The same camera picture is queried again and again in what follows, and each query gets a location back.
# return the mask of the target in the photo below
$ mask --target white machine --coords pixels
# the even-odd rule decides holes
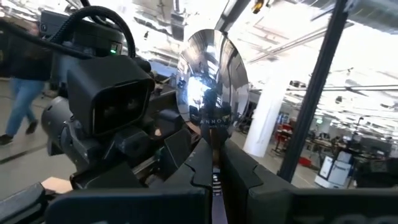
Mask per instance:
[[[352,154],[343,151],[338,154],[337,159],[326,156],[315,177],[315,183],[328,189],[343,189],[351,170],[351,157]]]

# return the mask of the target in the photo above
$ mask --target blue jeans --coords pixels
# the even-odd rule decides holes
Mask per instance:
[[[44,89],[44,84],[43,81],[37,80],[10,79],[11,91],[15,101],[7,122],[6,134],[8,136],[17,134],[25,116],[30,123],[36,120],[30,106]]]

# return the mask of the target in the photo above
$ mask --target reflective surface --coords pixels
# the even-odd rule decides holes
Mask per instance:
[[[248,76],[238,50],[220,31],[200,30],[180,55],[176,81],[182,118],[219,148],[232,135],[249,99]]]

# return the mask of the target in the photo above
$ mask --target black pole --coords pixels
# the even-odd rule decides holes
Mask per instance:
[[[229,0],[218,19],[215,29],[228,32],[250,2],[251,0]]]
[[[346,7],[349,0],[337,0],[328,24],[328,29],[323,39],[317,63],[313,70],[308,90],[304,96],[301,110],[297,116],[292,139],[287,146],[286,155],[278,171],[278,176],[291,182],[304,147],[305,138],[310,129],[311,122],[319,99],[325,86],[326,78],[341,34],[346,24],[349,10]]]
[[[354,136],[355,136],[355,134],[356,134],[356,131],[357,131],[358,128],[359,128],[359,123],[360,123],[362,120],[363,120],[363,117],[360,117],[360,118],[358,119],[358,122],[356,123],[356,126],[355,126],[355,131],[353,131],[353,135],[351,136],[351,140],[354,139]]]

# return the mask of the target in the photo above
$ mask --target red object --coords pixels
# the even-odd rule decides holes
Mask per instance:
[[[284,131],[292,131],[292,127],[289,124],[282,124],[278,128],[279,130],[284,130]]]
[[[300,159],[298,160],[298,163],[301,166],[305,166],[305,167],[310,167],[311,166],[311,160],[305,158],[305,157],[300,157]]]

